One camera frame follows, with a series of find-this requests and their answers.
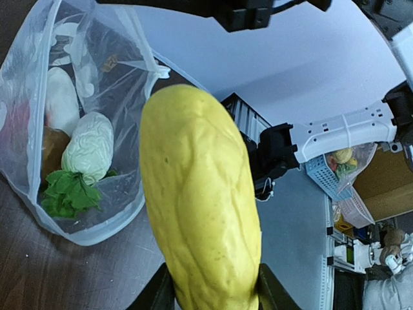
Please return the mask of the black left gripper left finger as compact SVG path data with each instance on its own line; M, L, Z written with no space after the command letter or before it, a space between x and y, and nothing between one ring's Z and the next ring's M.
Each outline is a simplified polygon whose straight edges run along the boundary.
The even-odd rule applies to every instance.
M175 291L167 266L160 266L128 310L173 310Z

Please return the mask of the white radish with green leaves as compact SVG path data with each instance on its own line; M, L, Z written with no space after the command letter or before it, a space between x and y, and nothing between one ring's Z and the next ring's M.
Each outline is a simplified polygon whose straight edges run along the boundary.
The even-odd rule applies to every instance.
M69 137L80 119L75 86L60 67L48 71L45 114L47 127L62 130Z

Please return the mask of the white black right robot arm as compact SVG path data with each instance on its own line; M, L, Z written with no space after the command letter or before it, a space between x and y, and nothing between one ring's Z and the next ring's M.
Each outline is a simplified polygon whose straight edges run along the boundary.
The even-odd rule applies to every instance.
M227 32L266 28L272 15L293 6L308 2L327 11L332 1L289 1L273 7L273 1L96 1L106 5L139 5L182 12L204 18L213 17ZM258 190L265 189L267 180L274 181L287 170L306 163L311 174L321 168L310 170L313 158L324 154L365 145L367 143L401 144L412 170L412 1L353 1L364 15L371 20L378 32L384 35L407 80L390 90L382 103L375 103L355 112L342 114L308 125L284 123L265 129L260 142L255 145L247 139L246 131L241 135L248 148L251 171ZM327 258L327 265L351 273L365 272L366 268L380 264L380 243L364 245L359 240L345 237L342 232L327 227L327 236L339 246L333 256ZM389 254L385 265L394 274L400 273L407 262L412 261L412 237L403 241L403 254ZM260 305L258 309L297 309L297 304L282 287L269 266L261 264L258 277ZM172 277L163 263L149 283L127 309L174 309L176 293Z

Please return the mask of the white wrinkled cabbage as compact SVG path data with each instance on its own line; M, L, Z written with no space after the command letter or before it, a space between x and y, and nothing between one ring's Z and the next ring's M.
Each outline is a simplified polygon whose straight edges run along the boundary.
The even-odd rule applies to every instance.
M99 112L85 114L77 123L61 156L61 168L46 175L41 206L54 218L75 219L99 209L94 185L105 178L114 156L114 130Z

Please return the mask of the red apple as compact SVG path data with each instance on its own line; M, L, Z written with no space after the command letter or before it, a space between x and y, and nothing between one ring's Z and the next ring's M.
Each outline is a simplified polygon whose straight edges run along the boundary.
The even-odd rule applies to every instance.
M27 136L30 118L28 101L15 101L7 107L5 123L1 129L2 138L12 138L17 135Z

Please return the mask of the clear zip top bag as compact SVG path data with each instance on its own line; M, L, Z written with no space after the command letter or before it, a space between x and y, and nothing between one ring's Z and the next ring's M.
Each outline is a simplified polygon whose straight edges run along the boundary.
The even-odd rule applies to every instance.
M1 173L40 226L91 246L137 216L141 113L168 77L133 8L35 3L1 66Z

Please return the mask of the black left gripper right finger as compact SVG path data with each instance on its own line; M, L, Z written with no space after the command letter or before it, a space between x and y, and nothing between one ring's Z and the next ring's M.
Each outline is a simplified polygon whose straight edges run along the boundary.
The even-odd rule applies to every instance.
M300 310L267 264L261 263L257 278L259 310Z

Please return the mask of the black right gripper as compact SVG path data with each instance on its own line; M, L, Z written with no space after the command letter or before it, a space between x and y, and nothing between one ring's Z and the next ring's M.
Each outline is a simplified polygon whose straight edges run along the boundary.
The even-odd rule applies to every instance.
M227 32L268 27L270 18L304 3L288 1L274 6L271 0L99 0L102 5L130 5L160 8L215 19Z

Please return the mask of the brown potato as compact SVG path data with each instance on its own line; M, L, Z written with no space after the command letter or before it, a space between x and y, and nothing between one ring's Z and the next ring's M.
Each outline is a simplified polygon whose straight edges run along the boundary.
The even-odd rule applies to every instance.
M62 130L43 127L41 185L46 184L46 177L61 170L61 158L70 137Z

